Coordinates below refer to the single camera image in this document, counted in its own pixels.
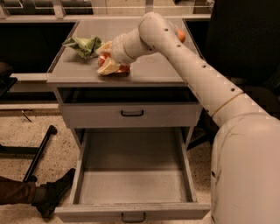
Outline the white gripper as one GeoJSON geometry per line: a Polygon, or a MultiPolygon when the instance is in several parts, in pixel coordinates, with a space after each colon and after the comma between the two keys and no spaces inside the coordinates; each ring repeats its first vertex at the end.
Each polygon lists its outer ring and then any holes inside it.
{"type": "Polygon", "coordinates": [[[103,43],[96,50],[98,55],[110,53],[112,58],[100,57],[100,67],[98,68],[97,73],[101,75],[112,74],[120,68],[119,64],[130,64],[136,61],[143,52],[142,40],[140,39],[138,29],[123,33],[114,38],[113,42],[108,41],[103,43]]]}

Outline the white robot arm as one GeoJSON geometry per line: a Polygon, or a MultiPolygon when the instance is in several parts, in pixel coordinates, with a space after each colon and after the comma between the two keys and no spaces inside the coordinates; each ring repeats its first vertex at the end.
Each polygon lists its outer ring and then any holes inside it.
{"type": "Polygon", "coordinates": [[[280,224],[280,121],[187,48],[178,29],[160,14],[99,48],[117,64],[161,53],[219,130],[213,141],[213,224],[280,224]]]}

